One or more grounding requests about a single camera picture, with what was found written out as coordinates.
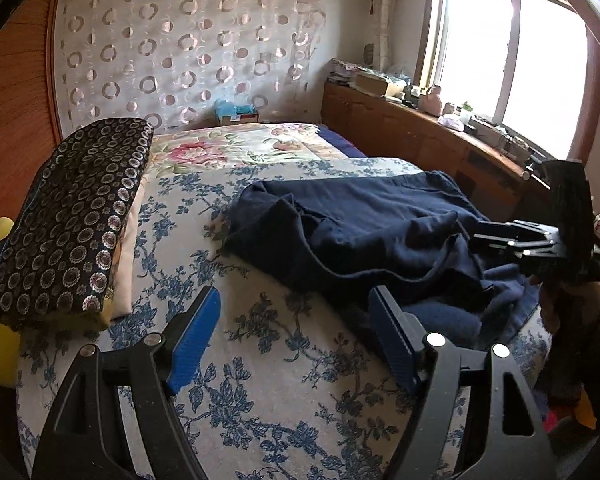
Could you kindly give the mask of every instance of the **metal bolt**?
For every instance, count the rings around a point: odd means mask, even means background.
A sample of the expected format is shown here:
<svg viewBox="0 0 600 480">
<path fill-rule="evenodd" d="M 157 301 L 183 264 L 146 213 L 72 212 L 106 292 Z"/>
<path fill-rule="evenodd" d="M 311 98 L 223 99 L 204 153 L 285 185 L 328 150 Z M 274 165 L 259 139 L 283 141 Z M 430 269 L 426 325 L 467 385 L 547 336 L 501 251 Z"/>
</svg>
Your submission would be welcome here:
<svg viewBox="0 0 600 480">
<path fill-rule="evenodd" d="M 80 355 L 82 357 L 91 357 L 96 353 L 96 347 L 94 345 L 85 345 L 80 348 Z"/>
<path fill-rule="evenodd" d="M 445 342 L 445 337 L 438 332 L 431 332 L 430 334 L 427 334 L 427 343 L 429 343 L 431 346 L 444 346 Z"/>
<path fill-rule="evenodd" d="M 153 332 L 144 336 L 143 341 L 147 346 L 156 346 L 162 341 L 162 335 L 158 334 L 157 332 Z"/>
<path fill-rule="evenodd" d="M 504 359 L 505 357 L 509 357 L 510 352 L 504 345 L 493 345 L 493 353 Z"/>
</svg>

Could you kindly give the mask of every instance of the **window pane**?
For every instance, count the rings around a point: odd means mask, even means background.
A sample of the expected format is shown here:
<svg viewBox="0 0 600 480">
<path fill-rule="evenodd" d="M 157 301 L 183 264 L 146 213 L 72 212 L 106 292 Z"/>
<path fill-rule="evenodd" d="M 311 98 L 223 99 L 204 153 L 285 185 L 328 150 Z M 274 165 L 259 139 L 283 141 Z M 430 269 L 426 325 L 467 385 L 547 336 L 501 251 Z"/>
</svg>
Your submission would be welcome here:
<svg viewBox="0 0 600 480">
<path fill-rule="evenodd" d="M 443 102 L 493 117 L 507 60 L 511 0 L 449 0 Z"/>
<path fill-rule="evenodd" d="M 566 158 L 587 68 L 584 22 L 547 0 L 522 0 L 520 46 L 504 124 Z"/>
</svg>

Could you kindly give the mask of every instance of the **floral pattern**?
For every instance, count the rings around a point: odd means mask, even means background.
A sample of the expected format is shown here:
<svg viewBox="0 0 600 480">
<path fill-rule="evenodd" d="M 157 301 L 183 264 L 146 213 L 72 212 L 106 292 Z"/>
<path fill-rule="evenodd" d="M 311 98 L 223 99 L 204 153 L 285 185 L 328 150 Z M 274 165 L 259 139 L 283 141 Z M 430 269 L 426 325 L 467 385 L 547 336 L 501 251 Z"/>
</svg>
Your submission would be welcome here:
<svg viewBox="0 0 600 480">
<path fill-rule="evenodd" d="M 234 124 L 154 138 L 150 174 L 168 176 L 295 160 L 346 156 L 318 134 L 314 124 Z"/>
<path fill-rule="evenodd" d="M 318 295 L 291 292 L 224 254 L 225 211 L 260 179 L 392 176 L 419 171 L 396 159 L 303 160 L 168 174 L 152 180 L 139 215 L 133 313 L 106 332 L 23 334 L 18 429 L 31 468 L 46 413 L 75 353 L 87 341 L 124 348 L 160 331 L 212 284 L 222 314 L 191 384 L 174 399 L 187 438 L 211 480 L 380 479 L 413 401 Z M 531 381 L 549 345 L 539 313 L 511 348 Z M 120 390 L 134 465 L 152 471 Z M 439 478 L 454 467 L 468 391 L 456 400 Z"/>
</svg>

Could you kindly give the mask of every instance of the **circle patterned fabric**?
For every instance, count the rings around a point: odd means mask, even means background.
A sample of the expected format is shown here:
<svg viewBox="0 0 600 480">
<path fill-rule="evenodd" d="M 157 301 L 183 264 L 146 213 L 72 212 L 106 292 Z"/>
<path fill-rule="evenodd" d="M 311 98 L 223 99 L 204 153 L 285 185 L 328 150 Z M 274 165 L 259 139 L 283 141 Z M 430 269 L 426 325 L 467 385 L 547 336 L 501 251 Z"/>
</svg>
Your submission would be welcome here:
<svg viewBox="0 0 600 480">
<path fill-rule="evenodd" d="M 0 245 L 0 322 L 102 310 L 153 134 L 144 120 L 105 119 L 56 147 Z"/>
</svg>

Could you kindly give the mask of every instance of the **cardboard box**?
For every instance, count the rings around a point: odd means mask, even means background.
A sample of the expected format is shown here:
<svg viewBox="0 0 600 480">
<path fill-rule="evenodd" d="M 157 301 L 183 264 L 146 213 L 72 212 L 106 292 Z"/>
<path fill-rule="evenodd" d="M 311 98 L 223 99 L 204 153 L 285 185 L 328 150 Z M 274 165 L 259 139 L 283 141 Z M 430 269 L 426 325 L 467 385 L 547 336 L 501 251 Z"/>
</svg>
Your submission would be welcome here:
<svg viewBox="0 0 600 480">
<path fill-rule="evenodd" d="M 407 86 L 404 81 L 394 81 L 367 72 L 357 72 L 354 83 L 363 92 L 377 96 L 388 95 L 389 97 L 397 96 Z"/>
<path fill-rule="evenodd" d="M 218 126 L 231 126 L 232 124 L 246 124 L 260 122 L 260 114 L 239 114 L 237 120 L 232 120 L 229 115 L 218 117 Z"/>
</svg>

